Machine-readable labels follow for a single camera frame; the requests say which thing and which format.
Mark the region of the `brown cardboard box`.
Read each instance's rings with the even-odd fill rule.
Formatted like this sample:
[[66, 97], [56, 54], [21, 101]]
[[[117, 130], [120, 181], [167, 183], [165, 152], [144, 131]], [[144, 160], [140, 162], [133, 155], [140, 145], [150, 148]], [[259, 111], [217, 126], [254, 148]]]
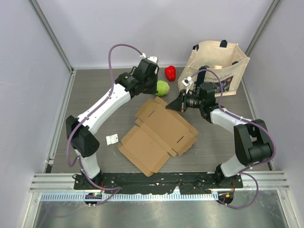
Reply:
[[170, 157], [182, 156], [197, 140], [198, 131], [159, 97], [136, 113], [136, 125], [121, 139], [119, 151], [145, 176], [158, 173]]

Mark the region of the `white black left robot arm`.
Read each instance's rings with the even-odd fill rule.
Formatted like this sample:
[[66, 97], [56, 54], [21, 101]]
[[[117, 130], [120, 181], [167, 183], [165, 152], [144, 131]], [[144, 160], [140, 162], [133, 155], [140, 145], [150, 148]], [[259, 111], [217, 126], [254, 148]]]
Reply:
[[143, 58], [130, 73], [115, 79], [110, 90], [86, 112], [66, 119], [67, 148], [73, 148], [81, 165], [85, 185], [95, 190], [101, 187], [102, 171], [96, 152], [100, 146], [95, 134], [102, 124], [123, 104], [141, 93], [155, 94], [158, 81], [158, 58]]

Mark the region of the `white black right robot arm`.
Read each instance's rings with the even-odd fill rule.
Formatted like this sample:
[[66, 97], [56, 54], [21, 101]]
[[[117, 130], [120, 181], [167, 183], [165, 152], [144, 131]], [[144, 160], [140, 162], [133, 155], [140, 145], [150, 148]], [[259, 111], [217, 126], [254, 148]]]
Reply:
[[166, 105], [166, 109], [181, 113], [188, 108], [198, 108], [203, 119], [234, 135], [235, 154], [216, 167], [214, 181], [217, 186], [228, 186], [242, 170], [263, 162], [274, 154], [274, 145], [267, 134], [265, 122], [260, 119], [244, 119], [220, 107], [211, 84], [202, 83], [198, 93], [182, 89], [178, 97]]

